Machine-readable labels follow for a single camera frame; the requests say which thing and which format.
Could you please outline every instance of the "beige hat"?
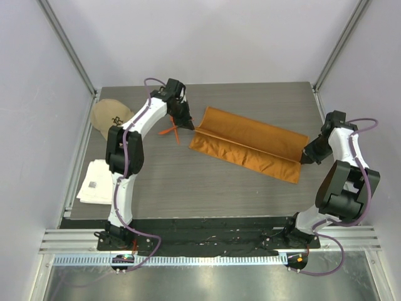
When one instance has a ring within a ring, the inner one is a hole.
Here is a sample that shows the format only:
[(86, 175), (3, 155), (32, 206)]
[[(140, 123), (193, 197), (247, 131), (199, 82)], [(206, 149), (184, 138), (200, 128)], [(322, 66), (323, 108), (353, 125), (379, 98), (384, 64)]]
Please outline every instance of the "beige hat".
[(113, 125), (122, 125), (134, 116), (126, 105), (115, 99), (102, 99), (90, 112), (92, 126), (107, 140), (108, 130)]

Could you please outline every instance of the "folded cloth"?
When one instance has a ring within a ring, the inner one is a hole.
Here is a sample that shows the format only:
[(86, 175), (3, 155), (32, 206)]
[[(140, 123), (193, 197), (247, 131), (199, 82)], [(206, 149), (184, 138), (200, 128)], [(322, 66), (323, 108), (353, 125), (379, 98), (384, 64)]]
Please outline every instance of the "folded cloth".
[(298, 183), (308, 137), (207, 107), (190, 148), (253, 171)]
[(94, 160), (89, 163), (80, 192), (76, 196), (82, 203), (112, 203), (113, 179), (105, 160)]

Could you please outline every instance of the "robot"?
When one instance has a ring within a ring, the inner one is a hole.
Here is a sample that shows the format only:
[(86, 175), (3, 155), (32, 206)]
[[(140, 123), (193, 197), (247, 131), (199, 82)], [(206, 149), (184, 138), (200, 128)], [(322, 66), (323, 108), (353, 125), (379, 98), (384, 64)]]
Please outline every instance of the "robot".
[[(133, 185), (144, 162), (142, 141), (150, 128), (167, 114), (173, 117), (176, 126), (194, 130), (185, 91), (183, 83), (169, 79), (165, 87), (150, 93), (147, 103), (131, 120), (122, 127), (110, 128), (106, 162), (112, 172), (115, 193), (105, 230), (95, 233), (98, 250), (128, 250), (132, 247), (138, 235), (128, 229), (135, 227), (131, 204)], [(315, 205), (287, 217), (284, 225), (277, 225), (284, 228), (271, 238), (278, 242), (276, 245), (285, 249), (319, 248), (318, 230), (333, 223), (353, 226), (366, 215), (380, 174), (369, 169), (363, 160), (358, 146), (358, 128), (345, 119), (343, 112), (328, 113), (319, 136), (304, 148), (301, 164), (321, 164), (331, 154), (335, 162), (316, 194)], [(270, 240), (266, 233), (261, 233), (261, 236), (263, 243)], [(274, 255), (268, 252), (272, 248), (263, 249), (265, 256)], [(301, 262), (288, 260), (288, 267), (297, 271), (306, 264), (307, 259)]]

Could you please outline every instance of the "white cloth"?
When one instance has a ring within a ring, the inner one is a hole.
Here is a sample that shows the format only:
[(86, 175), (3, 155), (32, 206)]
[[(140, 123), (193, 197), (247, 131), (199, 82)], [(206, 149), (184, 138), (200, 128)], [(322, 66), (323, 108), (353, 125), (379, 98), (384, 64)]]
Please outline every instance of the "white cloth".
[(94, 160), (89, 163), (80, 192), (76, 196), (82, 203), (112, 203), (113, 179), (105, 160)]

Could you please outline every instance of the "white wall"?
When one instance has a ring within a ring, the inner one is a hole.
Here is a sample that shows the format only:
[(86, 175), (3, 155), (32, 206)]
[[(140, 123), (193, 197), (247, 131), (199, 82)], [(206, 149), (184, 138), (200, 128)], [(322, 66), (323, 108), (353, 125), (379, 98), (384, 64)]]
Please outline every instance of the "white wall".
[(96, 87), (315, 82), (358, 0), (50, 0)]
[(0, 1), (0, 45), (0, 299), (25, 301), (91, 97), (36, 1)]
[(394, 287), (401, 287), (400, 14), (400, 1), (372, 1), (321, 89), (327, 112), (379, 119), (379, 128), (362, 134), (360, 141), (370, 167), (382, 176), (369, 222), (387, 256)]

